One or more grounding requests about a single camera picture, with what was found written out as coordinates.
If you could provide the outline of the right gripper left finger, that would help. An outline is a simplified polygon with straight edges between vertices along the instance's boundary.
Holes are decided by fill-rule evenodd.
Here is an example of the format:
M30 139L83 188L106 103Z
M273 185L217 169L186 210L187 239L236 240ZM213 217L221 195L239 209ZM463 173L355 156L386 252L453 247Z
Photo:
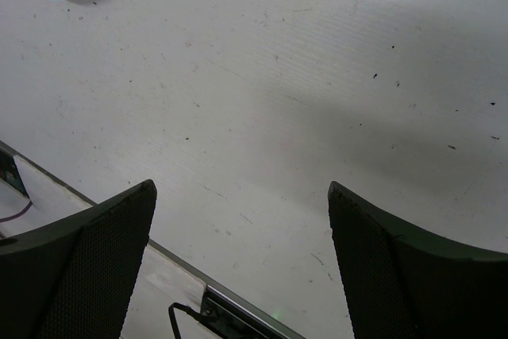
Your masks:
M118 338L156 208L150 179L1 241L3 338Z

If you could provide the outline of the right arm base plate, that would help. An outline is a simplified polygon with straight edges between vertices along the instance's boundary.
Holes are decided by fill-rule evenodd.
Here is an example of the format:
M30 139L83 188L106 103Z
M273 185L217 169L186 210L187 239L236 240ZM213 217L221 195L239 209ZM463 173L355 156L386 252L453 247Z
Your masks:
M202 296L200 314L202 325L220 338L303 338L237 295L213 287L207 287Z

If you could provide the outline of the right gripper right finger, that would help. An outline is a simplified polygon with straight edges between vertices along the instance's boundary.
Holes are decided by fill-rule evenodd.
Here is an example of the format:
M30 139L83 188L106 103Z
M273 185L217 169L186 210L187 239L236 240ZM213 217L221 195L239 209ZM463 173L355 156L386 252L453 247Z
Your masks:
M431 233L337 182L329 221L356 338L505 338L507 255Z

